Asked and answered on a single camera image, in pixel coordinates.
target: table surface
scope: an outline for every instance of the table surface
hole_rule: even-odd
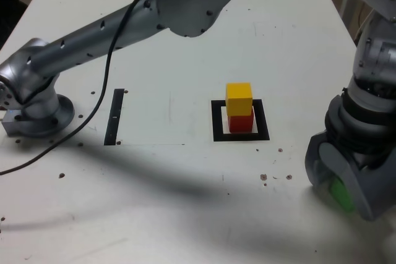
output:
[[[131,1],[33,0],[0,60],[33,37],[53,41]],[[395,263],[396,213],[375,223],[345,214],[325,190],[313,191],[304,168],[354,54],[331,0],[232,0],[198,38],[165,30],[118,51],[91,123],[0,178],[0,262]],[[56,90],[76,110],[66,131],[91,112],[104,68],[101,57],[61,74]],[[213,142],[210,101],[224,99],[227,82],[251,82],[269,141]],[[115,88],[129,91],[122,144],[105,147]],[[0,169],[50,140],[16,144],[0,129]]]

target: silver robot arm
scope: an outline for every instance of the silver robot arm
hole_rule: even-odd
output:
[[[123,48],[169,28],[195,37],[207,31],[230,0],[141,0],[119,37]],[[311,139],[309,180],[318,186],[337,176],[361,216],[372,220],[396,204],[396,0],[364,0],[376,13],[366,25],[350,85],[336,96],[326,131]],[[126,7],[52,43],[29,41],[0,65],[2,124],[8,135],[45,137],[74,117],[57,95],[60,72],[108,52]]]

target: cube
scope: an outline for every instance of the cube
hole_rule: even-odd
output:
[[[253,129],[254,113],[251,108],[250,116],[228,117],[228,128],[230,133],[251,133]]]
[[[253,104],[250,83],[228,83],[225,103],[227,116],[250,116]]]

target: screw hole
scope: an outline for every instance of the screw hole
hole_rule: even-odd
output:
[[[146,9],[150,8],[150,6],[151,6],[151,2],[150,2],[149,0],[146,0],[146,1],[143,3],[143,7],[146,8]]]

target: black cable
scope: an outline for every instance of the black cable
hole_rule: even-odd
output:
[[[110,48],[107,54],[107,60],[106,60],[106,68],[105,68],[105,77],[103,79],[103,86],[101,89],[101,93],[100,93],[100,97],[98,100],[98,103],[95,105],[94,109],[92,110],[92,112],[90,113],[90,115],[87,117],[87,119],[80,125],[78,126],[78,128],[76,128],[74,131],[72,131],[70,134],[67,134],[64,138],[62,138],[61,140],[59,140],[58,142],[54,143],[52,146],[50,146],[49,148],[47,148],[45,151],[43,151],[42,153],[40,153],[39,155],[37,155],[36,157],[34,157],[33,159],[27,161],[26,163],[5,170],[5,171],[1,171],[0,172],[0,176],[3,176],[5,174],[9,174],[12,173],[14,171],[23,169],[31,164],[33,164],[34,162],[36,162],[37,160],[39,160],[40,158],[42,158],[43,156],[45,156],[46,154],[48,154],[50,151],[52,151],[54,148],[58,147],[59,145],[61,145],[62,143],[64,143],[66,140],[69,140],[70,138],[72,138],[75,134],[79,133],[88,123],[89,121],[91,121],[91,119],[93,118],[93,116],[97,113],[101,102],[103,101],[103,98],[105,97],[105,93],[106,93],[106,88],[107,88],[107,81],[108,81],[108,77],[109,77],[109,71],[110,71],[110,61],[111,61],[111,55],[114,51],[114,47],[116,46],[116,42],[118,40],[118,37],[120,36],[120,34],[122,33],[122,31],[124,30],[126,24],[128,23],[129,17],[131,16],[131,13],[133,11],[133,9],[135,8],[136,4],[139,2],[140,0],[134,0],[129,7],[127,8],[123,19],[121,20],[121,22],[119,23],[119,27],[116,31],[116,33],[114,34],[113,40],[111,41],[110,44]]]

